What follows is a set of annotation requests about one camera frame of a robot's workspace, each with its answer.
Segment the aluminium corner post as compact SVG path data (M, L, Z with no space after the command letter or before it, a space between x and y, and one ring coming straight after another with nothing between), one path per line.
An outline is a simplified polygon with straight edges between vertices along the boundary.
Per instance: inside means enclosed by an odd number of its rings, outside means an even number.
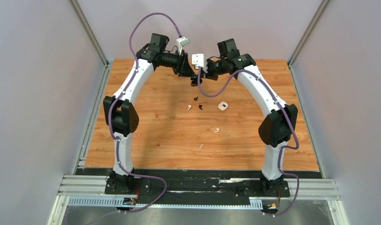
M79 3L79 1L77 0L68 0L68 2L70 3L75 15L77 16L82 28L84 29L89 41L91 42L91 45L93 46L98 58L100 59L100 61L102 62L102 64L104 65L104 67L107 67L109 65L109 61L99 43L99 41L97 40L97 37L96 35L94 34L87 18L86 18L86 15L85 13L83 12L82 10L82 7Z
M331 0L321 0L320 4L314 13L312 19L310 20L309 24L307 25L303 35L301 36L300 41L298 42L294 52L292 53L290 59L287 62L287 65L289 68L292 68L292 66L295 64L297 58L299 57L304 45L307 43L310 35L314 31L315 27L319 23L321 17L324 15L328 5L331 3Z

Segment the white earbud charging case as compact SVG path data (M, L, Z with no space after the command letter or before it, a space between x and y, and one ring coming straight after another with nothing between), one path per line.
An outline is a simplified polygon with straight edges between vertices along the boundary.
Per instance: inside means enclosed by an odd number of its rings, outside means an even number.
M225 110L227 110L228 106L229 106L229 105L228 105L227 102L222 101L222 102L220 102L220 103L218 104L218 109L219 109L220 111L225 111Z

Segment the aluminium frame rail front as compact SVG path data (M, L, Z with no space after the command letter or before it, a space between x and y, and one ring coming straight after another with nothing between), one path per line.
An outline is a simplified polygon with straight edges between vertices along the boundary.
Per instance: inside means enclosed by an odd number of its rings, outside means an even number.
M105 176L65 175L58 189L58 195L105 196ZM333 179L300 179L297 199L299 200L341 200Z

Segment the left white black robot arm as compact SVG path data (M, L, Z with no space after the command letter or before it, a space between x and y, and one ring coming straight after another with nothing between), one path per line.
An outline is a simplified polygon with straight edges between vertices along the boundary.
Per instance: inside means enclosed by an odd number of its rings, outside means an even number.
M133 68L123 84L114 95L103 100L105 120L115 142L114 167L107 186L125 194L135 189L134 176L130 174L134 169L131 151L139 115L134 104L145 82L157 67L172 68L175 75L188 77L191 81L197 78L183 49L190 40L179 37L174 53L166 50L168 42L168 36L153 33L150 42L136 53Z

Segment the black earbud charging case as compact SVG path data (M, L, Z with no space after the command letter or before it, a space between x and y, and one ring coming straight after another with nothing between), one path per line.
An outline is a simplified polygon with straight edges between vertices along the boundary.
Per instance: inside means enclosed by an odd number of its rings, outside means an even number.
M201 83L203 82L203 80L200 78L197 78L197 77L192 77L191 78L191 86L192 87L197 87L197 86L199 86Z

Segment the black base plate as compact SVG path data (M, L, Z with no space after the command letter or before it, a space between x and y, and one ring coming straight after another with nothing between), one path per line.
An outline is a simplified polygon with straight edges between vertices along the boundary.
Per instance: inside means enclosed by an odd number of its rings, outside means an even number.
M253 197L292 198L299 190L299 180L289 174L276 191L260 189L260 170L169 170L135 169L134 187L124 193L109 188L109 168L78 169L75 175L105 176L105 196L118 197L120 206L137 203L146 205L152 200L165 206L245 206ZM322 179L319 172L295 172L300 179Z

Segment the left aluminium corner post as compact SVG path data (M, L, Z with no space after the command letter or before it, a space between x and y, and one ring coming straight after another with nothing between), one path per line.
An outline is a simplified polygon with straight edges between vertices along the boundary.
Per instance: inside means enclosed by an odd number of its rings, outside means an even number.
M84 29L89 41L91 42L91 45L93 46L98 58L100 59L100 61L102 62L102 64L104 65L104 67L107 67L109 65L109 61L99 43L99 41L97 40L97 37L96 35L94 34L87 18L86 18L86 15L85 13L83 12L82 10L82 7L79 3L79 1L77 0L68 0L68 2L70 3L75 15L77 16L82 28Z

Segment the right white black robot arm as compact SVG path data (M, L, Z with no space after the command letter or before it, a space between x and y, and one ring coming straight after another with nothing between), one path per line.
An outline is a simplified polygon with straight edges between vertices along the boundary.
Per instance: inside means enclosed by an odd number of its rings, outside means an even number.
M265 116L258 128L259 136L265 144L259 188L264 195L270 196L283 182L283 155L285 148L289 147L289 140L294 138L296 145L293 149L299 148L295 133L298 108L294 104L287 104L275 93L260 73L255 60L247 53L240 54L234 39L219 42L217 45L219 59L205 60L205 65L198 70L198 86L201 85L202 78L217 80L219 75L229 73L231 78L237 79L246 87L258 103Z

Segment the right aluminium corner post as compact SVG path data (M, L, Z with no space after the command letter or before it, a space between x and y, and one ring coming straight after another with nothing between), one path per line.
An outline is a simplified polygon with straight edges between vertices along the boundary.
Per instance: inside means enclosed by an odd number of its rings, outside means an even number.
M331 3L331 0L321 0L320 4L314 13L312 19L310 20L309 24L307 25L303 35L301 36L300 41L298 42L294 52L292 53L290 59L287 62L287 65L289 68L292 68L292 66L295 64L297 58L299 57L304 45L307 43L310 35L314 31L315 27L319 23L321 17L324 15L328 5Z

